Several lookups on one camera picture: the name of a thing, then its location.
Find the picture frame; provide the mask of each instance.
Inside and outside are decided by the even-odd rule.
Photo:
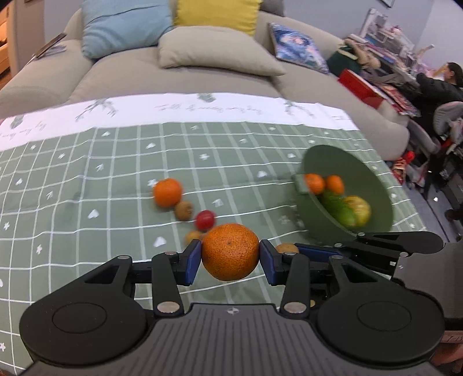
[[[388,8],[392,8],[392,6],[395,3],[395,0],[380,0],[380,2],[382,2]]]

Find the yellow pillow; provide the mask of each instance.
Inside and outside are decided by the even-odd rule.
[[[222,26],[250,36],[262,0],[178,0],[175,26]]]

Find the beige pillow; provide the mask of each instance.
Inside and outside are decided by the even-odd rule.
[[[225,68],[261,76],[285,74],[274,56],[242,31],[219,26],[179,26],[159,39],[163,68]]]

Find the green bag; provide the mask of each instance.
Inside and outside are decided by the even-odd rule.
[[[350,69],[352,72],[359,74],[362,66],[357,62],[358,58],[354,55],[352,47],[339,48],[327,61],[331,73],[339,77],[344,69]]]

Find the metal screw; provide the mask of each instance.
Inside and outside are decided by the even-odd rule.
[[[180,305],[174,301],[163,301],[157,305],[157,310],[162,313],[175,313],[180,309]]]
[[[289,303],[286,303],[284,306],[284,309],[288,313],[303,313],[307,309],[307,306],[304,303],[301,303],[299,301],[292,301]]]

